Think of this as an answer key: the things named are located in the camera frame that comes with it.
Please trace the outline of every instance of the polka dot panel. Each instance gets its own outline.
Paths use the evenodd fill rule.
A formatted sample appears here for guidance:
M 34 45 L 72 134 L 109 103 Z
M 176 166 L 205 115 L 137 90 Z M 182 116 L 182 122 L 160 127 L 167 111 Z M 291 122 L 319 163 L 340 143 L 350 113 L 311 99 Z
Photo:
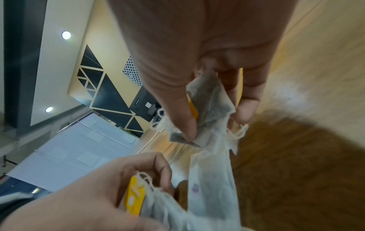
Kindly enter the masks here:
M 137 84 L 138 86 L 142 86 L 142 80 L 140 79 L 140 76 L 138 75 L 136 66 L 134 66 L 132 58 L 129 57 L 127 63 L 124 66 L 123 73 L 126 74 L 132 82 Z

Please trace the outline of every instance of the hand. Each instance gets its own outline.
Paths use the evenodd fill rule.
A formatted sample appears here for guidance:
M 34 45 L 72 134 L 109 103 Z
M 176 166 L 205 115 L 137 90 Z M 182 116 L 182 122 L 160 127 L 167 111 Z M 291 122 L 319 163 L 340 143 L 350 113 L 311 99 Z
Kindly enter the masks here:
M 186 98 L 195 73 L 218 73 L 234 105 L 239 69 L 243 93 L 234 115 L 247 123 L 256 111 L 271 60 L 296 0 L 109 0 L 143 81 L 174 125 L 196 134 Z
M 120 158 L 95 170 L 61 191 L 13 212 L 1 231 L 155 231 L 167 230 L 158 221 L 129 215 L 119 206 L 136 171 L 147 172 L 172 193 L 172 172 L 161 153 Z

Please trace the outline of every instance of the geometric wall design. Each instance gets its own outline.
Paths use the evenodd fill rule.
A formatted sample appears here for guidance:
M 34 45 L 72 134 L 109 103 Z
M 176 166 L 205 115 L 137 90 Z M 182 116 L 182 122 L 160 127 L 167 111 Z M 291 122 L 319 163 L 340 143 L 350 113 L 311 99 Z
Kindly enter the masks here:
M 137 68 L 133 64 L 133 60 L 131 57 L 129 57 L 127 63 L 124 66 L 123 73 L 128 76 L 132 82 L 137 84 L 138 86 L 143 86 L 142 80 L 140 79 L 140 76 L 138 75 Z
M 77 73 L 78 80 L 84 86 L 84 89 L 91 96 L 92 100 L 76 99 L 110 119 L 118 126 L 133 133 L 135 136 L 141 137 L 144 131 L 136 120 L 135 113 L 133 113 L 124 102 L 122 96 L 119 94 L 88 45 L 85 47 L 80 65 L 81 67 Z M 130 76 L 133 75 L 134 78 L 136 78 L 135 81 L 138 82 L 139 77 L 137 79 L 136 76 L 138 76 L 138 74 L 136 73 L 132 61 L 128 63 L 128 65 L 130 65 L 130 69 L 128 70 Z

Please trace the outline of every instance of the yellow tag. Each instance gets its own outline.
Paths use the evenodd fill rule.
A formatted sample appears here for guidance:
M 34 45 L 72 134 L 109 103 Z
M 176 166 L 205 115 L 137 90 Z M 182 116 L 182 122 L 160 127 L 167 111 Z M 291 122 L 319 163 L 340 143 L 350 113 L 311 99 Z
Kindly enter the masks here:
M 193 114 L 193 116 L 194 116 L 195 119 L 198 119 L 198 117 L 199 117 L 198 110 L 195 108 L 195 106 L 194 106 L 193 102 L 191 101 L 189 95 L 187 95 L 187 99 L 189 101 L 191 113 Z
M 146 195 L 146 190 L 144 185 L 138 187 L 137 177 L 132 176 L 130 179 L 126 196 L 124 199 L 124 206 L 127 208 L 131 214 L 139 215 L 141 212 L 144 196 Z

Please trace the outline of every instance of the wooden floor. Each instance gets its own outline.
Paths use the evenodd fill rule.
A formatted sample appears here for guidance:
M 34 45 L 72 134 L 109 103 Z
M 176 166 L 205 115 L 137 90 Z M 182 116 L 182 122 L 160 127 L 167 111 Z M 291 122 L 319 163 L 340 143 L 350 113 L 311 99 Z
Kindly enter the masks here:
M 181 149 L 158 135 L 145 150 L 164 153 L 177 184 L 189 168 L 187 155 L 171 161 Z M 299 2 L 231 159 L 243 225 L 365 230 L 365 0 Z

